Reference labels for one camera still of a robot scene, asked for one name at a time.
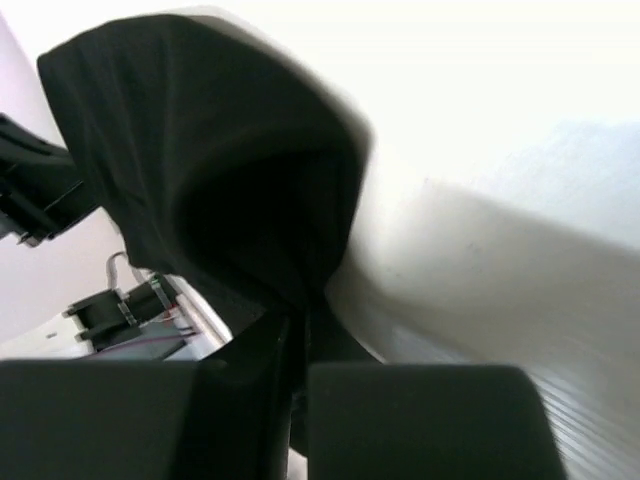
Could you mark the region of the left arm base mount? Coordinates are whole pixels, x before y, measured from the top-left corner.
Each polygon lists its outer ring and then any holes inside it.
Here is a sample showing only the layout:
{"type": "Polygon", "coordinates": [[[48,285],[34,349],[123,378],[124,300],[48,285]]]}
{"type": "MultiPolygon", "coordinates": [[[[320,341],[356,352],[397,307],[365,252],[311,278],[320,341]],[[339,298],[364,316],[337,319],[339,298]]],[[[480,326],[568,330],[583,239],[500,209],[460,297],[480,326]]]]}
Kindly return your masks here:
{"type": "Polygon", "coordinates": [[[131,267],[136,285],[123,291],[117,261],[105,264],[107,288],[63,311],[79,327],[76,341],[96,359],[201,359],[232,340],[228,326],[180,277],[131,267]]]}

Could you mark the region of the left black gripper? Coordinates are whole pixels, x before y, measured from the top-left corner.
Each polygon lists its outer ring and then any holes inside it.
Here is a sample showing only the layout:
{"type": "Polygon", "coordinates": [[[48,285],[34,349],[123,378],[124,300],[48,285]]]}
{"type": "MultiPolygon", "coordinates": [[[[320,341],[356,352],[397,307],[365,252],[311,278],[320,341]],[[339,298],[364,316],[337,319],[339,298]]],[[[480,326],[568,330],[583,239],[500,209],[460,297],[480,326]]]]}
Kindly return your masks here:
{"type": "Polygon", "coordinates": [[[98,208],[69,152],[1,115],[1,236],[35,248],[98,208]]]}

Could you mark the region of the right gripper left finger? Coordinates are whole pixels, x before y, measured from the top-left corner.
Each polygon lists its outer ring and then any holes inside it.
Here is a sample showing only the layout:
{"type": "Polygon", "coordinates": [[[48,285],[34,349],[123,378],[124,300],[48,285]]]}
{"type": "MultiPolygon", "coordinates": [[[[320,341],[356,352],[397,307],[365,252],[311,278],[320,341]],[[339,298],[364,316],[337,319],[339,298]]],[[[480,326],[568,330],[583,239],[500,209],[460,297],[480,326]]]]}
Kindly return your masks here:
{"type": "Polygon", "coordinates": [[[5,479],[282,479],[304,326],[271,312],[199,361],[1,365],[5,479]]]}

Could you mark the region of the black skirt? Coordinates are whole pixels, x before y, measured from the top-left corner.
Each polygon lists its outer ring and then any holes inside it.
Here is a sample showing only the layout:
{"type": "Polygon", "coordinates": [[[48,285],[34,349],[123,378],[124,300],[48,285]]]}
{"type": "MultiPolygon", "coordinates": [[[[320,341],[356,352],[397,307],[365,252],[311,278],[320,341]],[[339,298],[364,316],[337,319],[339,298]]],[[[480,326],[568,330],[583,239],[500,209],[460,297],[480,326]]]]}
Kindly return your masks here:
{"type": "Polygon", "coordinates": [[[87,30],[37,70],[132,264],[184,278],[236,333],[322,297],[371,133],[315,75],[231,22],[178,14],[87,30]]]}

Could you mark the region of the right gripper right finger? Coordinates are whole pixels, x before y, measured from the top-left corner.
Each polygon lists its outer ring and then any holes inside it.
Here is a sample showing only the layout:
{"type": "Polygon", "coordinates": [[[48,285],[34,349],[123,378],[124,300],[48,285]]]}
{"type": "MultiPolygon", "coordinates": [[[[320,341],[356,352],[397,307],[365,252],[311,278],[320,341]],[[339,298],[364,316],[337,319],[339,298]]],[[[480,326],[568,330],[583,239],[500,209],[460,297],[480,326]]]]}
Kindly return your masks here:
{"type": "Polygon", "coordinates": [[[564,479],[541,395],[520,368],[385,364],[316,297],[292,310],[302,379],[292,446],[313,479],[564,479]]]}

